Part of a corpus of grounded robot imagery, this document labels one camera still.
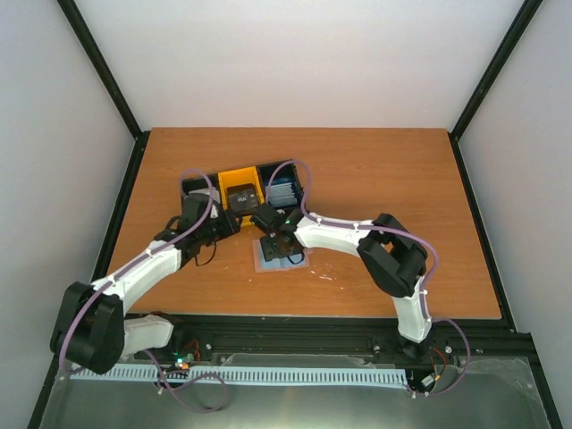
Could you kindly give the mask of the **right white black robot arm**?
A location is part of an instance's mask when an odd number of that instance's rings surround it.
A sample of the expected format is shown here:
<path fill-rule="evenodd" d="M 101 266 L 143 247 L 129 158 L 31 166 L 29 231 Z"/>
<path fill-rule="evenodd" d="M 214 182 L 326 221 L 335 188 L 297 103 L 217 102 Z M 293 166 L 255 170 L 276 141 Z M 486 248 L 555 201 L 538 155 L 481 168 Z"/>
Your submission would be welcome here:
<path fill-rule="evenodd" d="M 264 203 L 251 222 L 265 234 L 263 241 L 272 249 L 272 259 L 290 258 L 314 248 L 358 257 L 374 284 L 391 297 L 398 320 L 399 353 L 411 361 L 425 356 L 433 325 L 425 290 L 428 254 L 423 243 L 392 215 L 350 221 L 299 208 L 283 214 Z"/>

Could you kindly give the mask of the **pink leather card holder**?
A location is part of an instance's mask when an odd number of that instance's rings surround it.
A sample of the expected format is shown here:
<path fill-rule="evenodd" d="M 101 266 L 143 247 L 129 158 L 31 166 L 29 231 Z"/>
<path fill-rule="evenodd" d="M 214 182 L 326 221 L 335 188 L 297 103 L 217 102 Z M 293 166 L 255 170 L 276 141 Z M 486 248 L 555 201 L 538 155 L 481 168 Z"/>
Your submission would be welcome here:
<path fill-rule="evenodd" d="M 253 260 L 254 270 L 256 273 L 270 273 L 279 271 L 288 271 L 294 269 L 307 268 L 310 266 L 309 255 L 306 251 L 302 254 L 289 257 L 277 257 L 272 260 L 265 260 L 265 253 L 263 251 L 263 244 L 261 240 L 254 240 L 253 247 Z"/>

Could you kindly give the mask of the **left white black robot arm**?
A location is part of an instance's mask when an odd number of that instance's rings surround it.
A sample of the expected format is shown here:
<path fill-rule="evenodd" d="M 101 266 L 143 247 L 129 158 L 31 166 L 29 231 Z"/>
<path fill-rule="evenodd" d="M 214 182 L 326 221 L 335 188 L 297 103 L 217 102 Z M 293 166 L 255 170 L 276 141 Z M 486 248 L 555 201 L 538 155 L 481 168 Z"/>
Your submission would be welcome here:
<path fill-rule="evenodd" d="M 240 219 L 207 195 L 184 200 L 147 247 L 113 273 L 90 284 L 75 282 L 63 294 L 50 349 L 61 370 L 69 364 L 104 374 L 123 357 L 156 349 L 166 359 L 179 358 L 186 338 L 166 315 L 127 318 L 131 307 L 164 278 L 240 231 Z"/>

